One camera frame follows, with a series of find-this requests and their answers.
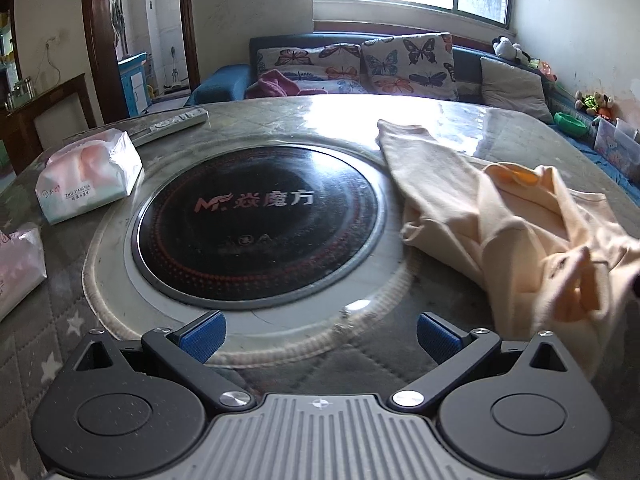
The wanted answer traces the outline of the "green bowl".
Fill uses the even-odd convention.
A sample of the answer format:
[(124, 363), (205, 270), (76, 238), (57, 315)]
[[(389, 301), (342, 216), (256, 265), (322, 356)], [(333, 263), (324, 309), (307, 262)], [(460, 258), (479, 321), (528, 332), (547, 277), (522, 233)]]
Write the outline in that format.
[(589, 127), (587, 125), (571, 114), (555, 112), (553, 120), (554, 124), (562, 133), (574, 139), (583, 138), (589, 131)]

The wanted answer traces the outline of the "cream peach garment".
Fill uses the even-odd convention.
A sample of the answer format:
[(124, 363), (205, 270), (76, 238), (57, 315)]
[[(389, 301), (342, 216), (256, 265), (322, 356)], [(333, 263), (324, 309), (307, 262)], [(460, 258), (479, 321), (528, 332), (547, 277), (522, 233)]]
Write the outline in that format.
[(406, 200), (402, 241), (484, 289), (500, 336), (551, 330), (597, 374), (639, 275), (606, 197), (550, 166), (477, 167), (421, 127), (378, 122), (378, 144)]

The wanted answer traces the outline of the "plain beige cushion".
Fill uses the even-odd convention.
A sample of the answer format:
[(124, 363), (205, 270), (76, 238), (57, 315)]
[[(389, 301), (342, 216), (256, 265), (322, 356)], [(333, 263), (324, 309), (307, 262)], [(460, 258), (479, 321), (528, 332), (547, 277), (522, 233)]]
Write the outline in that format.
[(538, 75), (486, 56), (480, 59), (480, 68), (480, 93), (486, 105), (515, 110), (545, 124), (553, 122)]

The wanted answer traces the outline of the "butterfly cushion left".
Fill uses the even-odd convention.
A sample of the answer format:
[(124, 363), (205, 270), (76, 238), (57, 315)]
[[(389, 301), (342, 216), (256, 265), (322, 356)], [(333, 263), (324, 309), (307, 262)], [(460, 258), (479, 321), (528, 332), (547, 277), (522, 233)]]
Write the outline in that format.
[(329, 94), (367, 93), (362, 85), (359, 44), (259, 49), (256, 68), (258, 76), (268, 70), (278, 70), (302, 90), (324, 90)]

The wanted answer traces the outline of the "grey remote control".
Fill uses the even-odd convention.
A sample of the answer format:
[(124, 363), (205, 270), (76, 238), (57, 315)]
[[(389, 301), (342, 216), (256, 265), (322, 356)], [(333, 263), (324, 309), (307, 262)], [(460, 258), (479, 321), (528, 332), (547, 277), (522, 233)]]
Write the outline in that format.
[(204, 108), (192, 108), (181, 114), (169, 117), (142, 130), (130, 132), (129, 139), (136, 148), (160, 140), (165, 136), (200, 126), (208, 121), (208, 111)]

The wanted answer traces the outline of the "plush toys pile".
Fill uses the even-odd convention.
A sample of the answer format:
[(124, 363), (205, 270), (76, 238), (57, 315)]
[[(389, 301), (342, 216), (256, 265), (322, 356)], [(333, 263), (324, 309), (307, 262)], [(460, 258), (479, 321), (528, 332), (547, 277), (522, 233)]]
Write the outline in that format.
[(611, 119), (613, 117), (614, 101), (604, 93), (575, 93), (575, 108), (582, 113), (591, 117), (604, 117)]

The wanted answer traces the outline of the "butterfly cushion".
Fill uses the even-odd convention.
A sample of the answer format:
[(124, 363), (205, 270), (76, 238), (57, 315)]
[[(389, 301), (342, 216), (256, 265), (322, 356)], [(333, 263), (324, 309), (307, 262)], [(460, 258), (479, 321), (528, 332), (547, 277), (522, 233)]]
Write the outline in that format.
[(368, 81), (378, 94), (457, 101), (449, 32), (378, 38), (362, 44)]
[(324, 90), (329, 94), (367, 93), (362, 85), (359, 44), (259, 49), (256, 68), (258, 76), (268, 70), (278, 70), (302, 90)]

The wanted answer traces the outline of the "blue white small cabinet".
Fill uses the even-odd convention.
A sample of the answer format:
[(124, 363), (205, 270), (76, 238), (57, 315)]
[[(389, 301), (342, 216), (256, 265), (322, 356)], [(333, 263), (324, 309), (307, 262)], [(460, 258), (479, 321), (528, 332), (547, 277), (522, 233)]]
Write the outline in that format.
[(147, 60), (148, 54), (140, 52), (128, 56), (128, 58), (123, 58), (117, 63), (119, 78), (130, 117), (142, 115), (151, 104), (144, 71)]

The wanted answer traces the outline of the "blue corner sofa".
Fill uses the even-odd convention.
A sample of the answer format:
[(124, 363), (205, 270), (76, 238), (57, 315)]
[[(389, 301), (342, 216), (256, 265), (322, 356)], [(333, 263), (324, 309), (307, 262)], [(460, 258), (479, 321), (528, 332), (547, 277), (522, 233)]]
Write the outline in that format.
[[(247, 64), (234, 64), (221, 67), (212, 76), (202, 82), (196, 88), (190, 98), (186, 101), (189, 106), (239, 101), (244, 98), (246, 89), (253, 84), (256, 75), (256, 54), (259, 49), (275, 47), (300, 47), (316, 48), (328, 46), (329, 44), (362, 44), (365, 41), (384, 38), (382, 35), (363, 35), (356, 32), (310, 32), (300, 35), (281, 35), (257, 37), (250, 40), (250, 62)], [(462, 102), (478, 104), (483, 101), (480, 93), (480, 80), (482, 79), (482, 69), (480, 59), (483, 56), (501, 61), (495, 55), (487, 52), (472, 49), (455, 44), (454, 51), (454, 76), (458, 85), (458, 97)], [(563, 136), (585, 154), (592, 162), (600, 167), (612, 180), (614, 180), (623, 190), (637, 203), (639, 200), (639, 185), (629, 181), (621, 172), (611, 165), (602, 155), (594, 149), (599, 119), (588, 116), (579, 110), (571, 110), (568, 105), (568, 97), (552, 88), (549, 81), (542, 83), (544, 87), (544, 97), (550, 112), (563, 112), (571, 114), (580, 119), (589, 127), (588, 133), (580, 139), (574, 139), (562, 133), (559, 128), (551, 123), (554, 131), (562, 133)]]

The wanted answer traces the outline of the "panda plush toy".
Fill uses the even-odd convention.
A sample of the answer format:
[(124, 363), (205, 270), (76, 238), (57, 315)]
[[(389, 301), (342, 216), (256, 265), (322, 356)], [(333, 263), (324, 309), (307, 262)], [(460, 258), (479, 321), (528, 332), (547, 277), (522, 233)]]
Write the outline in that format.
[(517, 42), (512, 42), (506, 36), (500, 36), (492, 40), (495, 56), (515, 64), (529, 64), (530, 56), (522, 50)]

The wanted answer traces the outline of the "pink white tissue pack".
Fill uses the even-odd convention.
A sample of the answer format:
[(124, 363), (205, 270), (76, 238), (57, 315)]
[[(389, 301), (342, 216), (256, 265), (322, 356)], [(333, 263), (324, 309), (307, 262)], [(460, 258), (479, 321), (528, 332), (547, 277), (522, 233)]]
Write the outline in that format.
[(52, 154), (35, 193), (47, 222), (57, 224), (129, 196), (141, 171), (128, 133), (108, 129)]

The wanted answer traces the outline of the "clear plastic storage box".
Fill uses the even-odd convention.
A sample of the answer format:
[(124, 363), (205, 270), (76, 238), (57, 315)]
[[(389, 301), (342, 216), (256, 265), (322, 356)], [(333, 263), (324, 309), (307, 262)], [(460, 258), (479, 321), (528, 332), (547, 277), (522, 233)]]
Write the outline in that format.
[(594, 149), (632, 183), (639, 184), (639, 143), (600, 118)]

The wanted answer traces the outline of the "black round induction cooktop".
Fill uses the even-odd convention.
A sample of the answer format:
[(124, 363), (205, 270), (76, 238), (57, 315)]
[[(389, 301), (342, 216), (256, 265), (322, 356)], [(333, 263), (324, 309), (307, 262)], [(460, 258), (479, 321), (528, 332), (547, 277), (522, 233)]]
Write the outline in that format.
[(332, 286), (378, 244), (386, 200), (337, 151), (258, 146), (172, 176), (138, 212), (131, 255), (161, 294), (205, 309), (288, 304)]

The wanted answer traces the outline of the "magenta crumpled cloth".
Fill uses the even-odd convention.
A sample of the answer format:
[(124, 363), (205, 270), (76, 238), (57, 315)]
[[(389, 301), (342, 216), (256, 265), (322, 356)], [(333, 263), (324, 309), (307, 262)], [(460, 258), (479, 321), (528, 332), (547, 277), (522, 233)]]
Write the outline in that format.
[(287, 98), (288, 96), (316, 96), (327, 94), (320, 88), (302, 89), (278, 70), (268, 70), (260, 75), (245, 91), (247, 99)]

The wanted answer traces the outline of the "butterfly cushion right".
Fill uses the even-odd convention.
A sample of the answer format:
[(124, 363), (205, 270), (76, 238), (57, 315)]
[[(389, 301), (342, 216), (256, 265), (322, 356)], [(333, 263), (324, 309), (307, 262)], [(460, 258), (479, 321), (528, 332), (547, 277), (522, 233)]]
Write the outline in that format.
[(378, 94), (457, 101), (449, 32), (378, 38), (362, 44), (368, 81)]

